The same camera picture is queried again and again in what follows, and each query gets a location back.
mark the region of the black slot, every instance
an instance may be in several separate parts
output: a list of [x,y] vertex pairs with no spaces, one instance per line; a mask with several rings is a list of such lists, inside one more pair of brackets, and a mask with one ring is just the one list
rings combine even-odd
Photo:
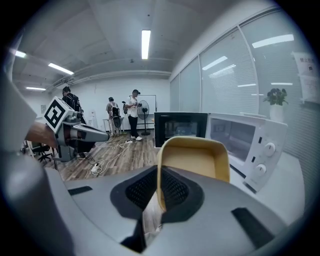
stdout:
[[274,238],[269,230],[247,208],[236,208],[231,213],[256,249],[269,243]]

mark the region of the tan plastic tray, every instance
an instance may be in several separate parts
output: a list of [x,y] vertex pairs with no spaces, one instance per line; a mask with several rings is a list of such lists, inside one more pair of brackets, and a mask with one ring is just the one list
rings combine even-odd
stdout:
[[167,140],[157,155],[157,198],[162,210],[166,210],[161,191],[161,167],[183,169],[210,178],[230,181],[228,152],[215,140],[177,136]]

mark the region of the window blind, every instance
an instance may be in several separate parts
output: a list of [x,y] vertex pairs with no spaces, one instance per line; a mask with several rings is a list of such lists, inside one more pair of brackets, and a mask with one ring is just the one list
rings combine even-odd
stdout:
[[320,105],[302,103],[302,87],[292,52],[312,53],[312,49],[299,28],[283,11],[261,16],[244,24],[241,29],[255,60],[259,93],[263,94],[259,102],[259,114],[270,118],[270,103],[262,99],[271,89],[285,89],[287,92],[288,105],[283,103],[284,122],[288,124],[284,151],[299,159],[307,208],[314,199],[313,190],[319,179]]
[[196,57],[180,73],[180,111],[200,111],[200,69]]
[[258,113],[253,63],[237,28],[201,53],[200,63],[202,112]]
[[170,111],[179,111],[180,101],[179,74],[170,83]]

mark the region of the electric fan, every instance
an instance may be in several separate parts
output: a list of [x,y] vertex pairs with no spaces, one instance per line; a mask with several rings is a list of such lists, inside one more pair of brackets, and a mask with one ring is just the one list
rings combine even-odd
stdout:
[[146,119],[149,115],[149,105],[145,100],[141,100],[138,105],[138,117],[144,120],[144,132],[141,135],[149,135],[150,132],[147,131]]

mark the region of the ceiling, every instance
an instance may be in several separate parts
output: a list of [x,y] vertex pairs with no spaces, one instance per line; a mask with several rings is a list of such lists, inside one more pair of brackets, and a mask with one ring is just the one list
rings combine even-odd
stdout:
[[[186,47],[232,0],[56,0],[28,24],[12,78],[52,89],[87,79],[156,73],[168,76],[177,51]],[[151,30],[149,58],[141,59],[141,31]],[[54,63],[74,72],[67,75]]]

